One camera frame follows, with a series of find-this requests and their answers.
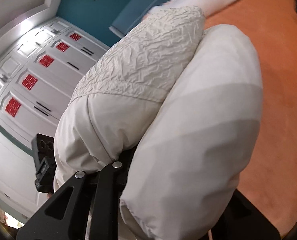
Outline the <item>white puffer jacket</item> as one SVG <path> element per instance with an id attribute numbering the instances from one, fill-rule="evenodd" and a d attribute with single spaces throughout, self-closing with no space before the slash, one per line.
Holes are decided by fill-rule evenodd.
<path id="1" fill-rule="evenodd" d="M 257 52 L 196 5 L 159 8 L 79 81 L 55 133 L 54 189 L 135 147 L 120 214 L 138 239 L 199 239 L 219 220 L 258 137 Z"/>

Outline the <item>white wardrobe with red decals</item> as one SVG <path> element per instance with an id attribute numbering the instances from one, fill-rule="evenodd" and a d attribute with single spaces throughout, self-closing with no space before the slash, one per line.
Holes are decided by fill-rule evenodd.
<path id="1" fill-rule="evenodd" d="M 52 137 L 73 90 L 108 46 L 59 18 L 33 28 L 0 56 L 0 201 L 27 221 L 46 201 L 25 148 Z"/>

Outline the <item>orange bed blanket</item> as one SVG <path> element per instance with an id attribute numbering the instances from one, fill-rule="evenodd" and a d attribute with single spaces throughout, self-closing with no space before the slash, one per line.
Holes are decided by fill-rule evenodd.
<path id="1" fill-rule="evenodd" d="M 263 116 L 238 189 L 278 229 L 297 222 L 297 14 L 294 0 L 240 0 L 209 17 L 231 24 L 255 46 L 263 78 Z"/>

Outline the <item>teal upholstered headboard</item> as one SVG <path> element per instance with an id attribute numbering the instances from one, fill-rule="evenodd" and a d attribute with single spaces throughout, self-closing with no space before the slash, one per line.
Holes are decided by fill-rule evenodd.
<path id="1" fill-rule="evenodd" d="M 162 5 L 168 1 L 170 0 L 130 0 L 111 24 L 109 30 L 117 37 L 123 38 L 131 29 L 141 22 L 151 8 Z"/>

